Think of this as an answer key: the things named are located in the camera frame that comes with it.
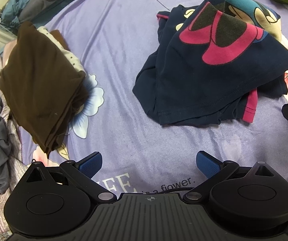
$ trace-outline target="brown fabric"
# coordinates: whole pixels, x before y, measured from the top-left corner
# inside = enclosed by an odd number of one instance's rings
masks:
[[[59,30],[53,30],[50,32],[50,34],[57,40],[59,43],[64,47],[66,51],[70,51],[69,47],[64,39],[64,37],[61,35]]]
[[[47,155],[62,145],[69,121],[88,97],[84,77],[31,22],[21,24],[0,72],[0,90],[18,125]]]

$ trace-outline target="beige fabric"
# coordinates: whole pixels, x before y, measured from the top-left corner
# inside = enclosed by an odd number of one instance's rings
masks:
[[[0,57],[0,70],[7,64],[9,55],[13,47],[16,45],[17,41],[12,41],[8,43],[4,48],[3,59]],[[3,103],[3,109],[0,113],[0,116],[4,119],[5,124],[8,129],[9,140],[12,143],[12,150],[9,156],[8,164],[10,171],[10,187],[7,191],[0,195],[0,233],[4,233],[9,231],[8,224],[3,215],[3,207],[5,205],[6,200],[8,199],[11,191],[15,188],[20,178],[26,171],[26,166],[21,162],[22,161],[22,153],[21,153],[21,143],[18,135],[18,125],[15,120],[9,117],[10,108],[7,105],[6,99],[2,92],[0,91],[0,97]]]
[[[64,56],[69,60],[69,62],[73,65],[73,67],[75,68],[75,70],[77,71],[83,71],[84,67],[82,66],[82,64],[80,63],[80,60],[70,51],[67,51],[64,49],[64,47],[60,44],[59,41],[57,41],[54,36],[52,36],[46,27],[41,26],[37,29],[38,32],[45,34],[60,50],[61,52],[64,54]]]

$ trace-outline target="purple bedsheet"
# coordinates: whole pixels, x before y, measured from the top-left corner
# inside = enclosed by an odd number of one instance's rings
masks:
[[[89,73],[85,85],[91,95],[75,116],[65,146],[50,154],[51,161],[80,160],[101,152],[103,168],[93,179],[117,195],[200,184],[206,177],[196,167],[199,150],[242,166],[265,161],[288,180],[284,97],[259,95],[252,124],[234,120],[195,128],[160,126],[146,116],[132,93],[136,75],[158,47],[157,12],[202,1],[76,0],[47,24],[49,30],[60,30],[81,60]],[[288,39],[286,7],[257,1],[281,15],[282,33]],[[40,153],[23,129],[21,138],[23,161],[29,164]]]

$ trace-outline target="electronic device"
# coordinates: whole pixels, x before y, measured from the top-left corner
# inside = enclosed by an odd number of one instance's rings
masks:
[[[240,167],[204,151],[196,165],[207,180],[183,197],[116,195],[91,178],[94,152],[59,167],[33,162],[5,207],[9,241],[288,241],[288,182],[265,162]]]

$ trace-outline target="silver screw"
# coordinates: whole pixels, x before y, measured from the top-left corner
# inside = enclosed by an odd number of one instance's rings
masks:
[[[111,200],[114,197],[112,193],[103,192],[98,195],[98,198],[101,200]]]
[[[191,200],[198,200],[202,197],[202,195],[198,192],[189,192],[186,194],[186,197]]]

